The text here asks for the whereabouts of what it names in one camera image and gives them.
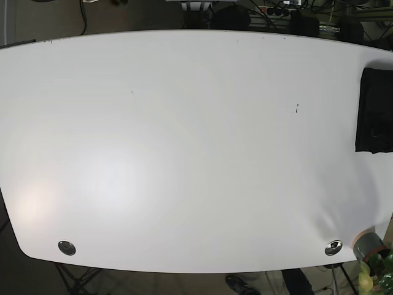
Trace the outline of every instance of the white tabletop surface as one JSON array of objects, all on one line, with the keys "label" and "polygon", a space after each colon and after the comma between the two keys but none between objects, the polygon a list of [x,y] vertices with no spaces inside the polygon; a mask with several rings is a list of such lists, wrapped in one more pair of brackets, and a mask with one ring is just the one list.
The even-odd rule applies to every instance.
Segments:
[{"label": "white tabletop surface", "polygon": [[393,69],[390,52],[145,31],[3,49],[0,65],[0,188],[32,258],[253,272],[354,260],[357,233],[384,235],[393,154],[354,143],[362,70]]}]

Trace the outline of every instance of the person's leg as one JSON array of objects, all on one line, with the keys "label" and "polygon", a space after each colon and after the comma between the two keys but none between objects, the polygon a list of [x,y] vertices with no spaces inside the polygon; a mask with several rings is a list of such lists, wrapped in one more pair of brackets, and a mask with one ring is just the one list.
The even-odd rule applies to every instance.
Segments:
[{"label": "person's leg", "polygon": [[290,295],[314,295],[313,289],[302,270],[286,269],[281,272]]},{"label": "person's leg", "polygon": [[236,275],[227,275],[225,281],[228,287],[239,295],[260,295],[257,290],[248,286],[246,282]]}]

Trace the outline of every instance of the potted plant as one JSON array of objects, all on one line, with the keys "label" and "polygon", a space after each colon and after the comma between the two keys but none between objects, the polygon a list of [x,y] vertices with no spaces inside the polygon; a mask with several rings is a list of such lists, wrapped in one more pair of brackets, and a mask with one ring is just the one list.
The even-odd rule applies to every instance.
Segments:
[{"label": "potted plant", "polygon": [[353,251],[360,262],[360,295],[393,295],[393,251],[372,230],[358,235]]}]

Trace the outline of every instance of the plant pot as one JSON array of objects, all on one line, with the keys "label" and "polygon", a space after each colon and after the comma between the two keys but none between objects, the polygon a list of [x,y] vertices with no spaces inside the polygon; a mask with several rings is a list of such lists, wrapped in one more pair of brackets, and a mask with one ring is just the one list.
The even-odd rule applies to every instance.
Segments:
[{"label": "plant pot", "polygon": [[383,258],[388,256],[390,250],[382,239],[372,230],[361,232],[352,243],[352,250],[358,261],[368,263],[370,256],[379,253]]}]

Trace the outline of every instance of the power strip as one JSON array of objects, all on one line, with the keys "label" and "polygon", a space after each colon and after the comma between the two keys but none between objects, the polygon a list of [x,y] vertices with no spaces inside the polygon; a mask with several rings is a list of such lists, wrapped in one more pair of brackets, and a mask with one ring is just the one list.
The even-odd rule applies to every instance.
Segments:
[{"label": "power strip", "polygon": [[287,7],[272,7],[272,6],[258,6],[261,12],[265,13],[269,18],[272,19],[283,19],[290,20],[290,13],[296,9]]}]

